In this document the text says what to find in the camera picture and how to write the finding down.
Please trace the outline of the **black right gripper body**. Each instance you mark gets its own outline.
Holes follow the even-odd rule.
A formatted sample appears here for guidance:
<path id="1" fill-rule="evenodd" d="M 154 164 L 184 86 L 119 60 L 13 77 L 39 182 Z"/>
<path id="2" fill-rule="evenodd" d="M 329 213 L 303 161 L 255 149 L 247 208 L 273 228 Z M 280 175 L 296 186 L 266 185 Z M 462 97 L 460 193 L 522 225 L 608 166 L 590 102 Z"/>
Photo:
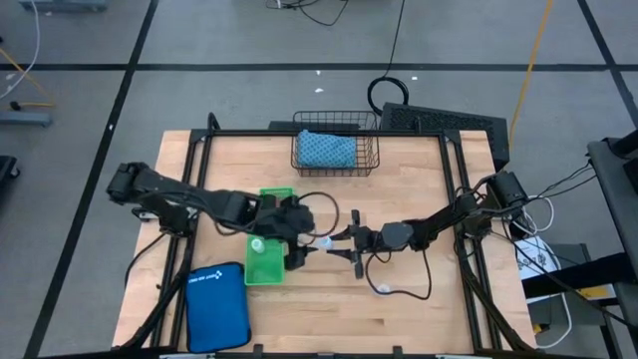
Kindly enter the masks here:
<path id="1" fill-rule="evenodd" d="M 402 222 L 385 223 L 380 230 L 373 230 L 361 225 L 360 212 L 357 209 L 353 209 L 351 215 L 352 223 L 348 226 L 348 233 L 354 242 L 351 261 L 354 263 L 356 278 L 364 277 L 363 254 L 401 251 L 408 246 L 414 233 L 409 225 Z"/>

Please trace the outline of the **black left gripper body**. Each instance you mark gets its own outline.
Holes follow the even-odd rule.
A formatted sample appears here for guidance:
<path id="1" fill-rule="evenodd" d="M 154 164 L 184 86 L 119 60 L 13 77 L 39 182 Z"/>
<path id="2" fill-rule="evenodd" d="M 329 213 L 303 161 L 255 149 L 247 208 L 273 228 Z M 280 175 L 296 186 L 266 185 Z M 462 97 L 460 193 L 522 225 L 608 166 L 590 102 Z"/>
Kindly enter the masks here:
<path id="1" fill-rule="evenodd" d="M 297 195 L 284 198 L 273 194 L 261 195 L 255 218 L 249 224 L 250 234 L 284 241 L 295 241 L 300 234 L 314 229 L 314 216 Z"/>

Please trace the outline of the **blue flower-print cloth pouch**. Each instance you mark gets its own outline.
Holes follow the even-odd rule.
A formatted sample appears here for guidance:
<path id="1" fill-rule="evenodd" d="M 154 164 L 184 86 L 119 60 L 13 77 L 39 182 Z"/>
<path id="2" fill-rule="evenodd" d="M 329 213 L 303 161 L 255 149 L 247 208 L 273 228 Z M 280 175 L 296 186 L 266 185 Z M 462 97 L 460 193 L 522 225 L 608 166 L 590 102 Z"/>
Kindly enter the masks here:
<path id="1" fill-rule="evenodd" d="M 357 142 L 354 138 L 300 132 L 297 140 L 297 164 L 306 168 L 353 168 Z"/>

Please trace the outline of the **green slotted plastic tray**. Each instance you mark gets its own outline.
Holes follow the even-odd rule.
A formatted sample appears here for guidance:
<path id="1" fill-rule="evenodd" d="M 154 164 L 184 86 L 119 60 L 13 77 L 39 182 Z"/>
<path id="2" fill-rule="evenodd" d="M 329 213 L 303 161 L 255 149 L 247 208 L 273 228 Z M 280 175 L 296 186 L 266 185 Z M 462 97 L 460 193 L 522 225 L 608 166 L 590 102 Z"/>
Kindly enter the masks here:
<path id="1" fill-rule="evenodd" d="M 280 229 L 273 227 L 274 218 L 266 219 L 266 224 L 257 229 L 258 235 L 250 234 L 246 239 L 244 283 L 247 286 L 280 285 L 285 279 L 284 245 L 279 239 L 272 239 L 273 233 Z M 265 244 L 263 253 L 256 253 L 251 249 L 253 238 L 260 238 Z"/>

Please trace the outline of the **blue first aid pouch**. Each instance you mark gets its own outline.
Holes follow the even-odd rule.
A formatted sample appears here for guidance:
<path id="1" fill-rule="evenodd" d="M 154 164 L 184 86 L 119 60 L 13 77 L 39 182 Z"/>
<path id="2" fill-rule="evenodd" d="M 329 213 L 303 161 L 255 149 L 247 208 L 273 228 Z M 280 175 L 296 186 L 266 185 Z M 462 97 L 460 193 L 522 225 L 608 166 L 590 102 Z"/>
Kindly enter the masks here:
<path id="1" fill-rule="evenodd" d="M 251 340 L 244 266 L 225 262 L 194 269 L 185 287 L 186 348 L 210 353 Z"/>

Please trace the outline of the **white printed paper box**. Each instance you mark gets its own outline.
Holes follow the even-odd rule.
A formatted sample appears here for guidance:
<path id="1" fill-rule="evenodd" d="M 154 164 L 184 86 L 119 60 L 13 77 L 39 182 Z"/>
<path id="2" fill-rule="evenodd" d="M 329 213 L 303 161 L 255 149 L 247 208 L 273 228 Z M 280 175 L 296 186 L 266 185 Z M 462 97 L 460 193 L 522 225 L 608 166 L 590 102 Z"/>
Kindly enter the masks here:
<path id="1" fill-rule="evenodd" d="M 517 240 L 513 245 L 521 280 L 561 268 L 557 256 L 539 236 Z"/>

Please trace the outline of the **black side cart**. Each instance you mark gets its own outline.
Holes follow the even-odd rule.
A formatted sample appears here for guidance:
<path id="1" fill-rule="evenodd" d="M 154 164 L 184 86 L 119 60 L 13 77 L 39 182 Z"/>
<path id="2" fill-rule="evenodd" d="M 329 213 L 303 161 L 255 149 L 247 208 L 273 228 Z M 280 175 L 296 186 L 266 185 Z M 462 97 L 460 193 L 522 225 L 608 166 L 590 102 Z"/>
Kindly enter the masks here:
<path id="1" fill-rule="evenodd" d="M 638 130 L 591 142 L 587 153 L 633 272 L 625 292 L 638 300 Z"/>

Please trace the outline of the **black metal table frame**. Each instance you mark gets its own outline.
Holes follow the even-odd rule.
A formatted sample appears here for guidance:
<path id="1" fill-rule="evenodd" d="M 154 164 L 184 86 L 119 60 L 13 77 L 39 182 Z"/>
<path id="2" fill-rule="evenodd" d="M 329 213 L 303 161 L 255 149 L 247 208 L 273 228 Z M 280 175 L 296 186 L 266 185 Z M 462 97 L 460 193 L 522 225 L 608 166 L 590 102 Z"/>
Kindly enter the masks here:
<path id="1" fill-rule="evenodd" d="M 257 191 L 291 186 L 307 194 L 321 230 L 343 228 L 351 211 L 379 228 L 426 217 L 444 207 L 462 180 L 493 172 L 483 131 L 382 134 L 380 165 L 367 177 L 302 177 L 290 164 L 291 136 L 257 130 L 167 131 L 157 170 L 208 189 Z M 190 249 L 195 268 L 242 261 L 246 238 L 217 233 L 203 217 L 187 238 L 160 233 L 154 220 L 140 230 L 114 342 L 124 345 L 144 323 Z M 425 253 L 410 250 L 388 263 L 372 261 L 357 279 L 345 259 L 314 252 L 280 285 L 248 291 L 252 343 L 266 354 L 470 354 L 489 347 L 490 321 L 480 304 L 467 306 L 466 284 L 454 252 L 455 235 L 441 233 Z M 387 295 L 376 286 L 388 284 Z"/>

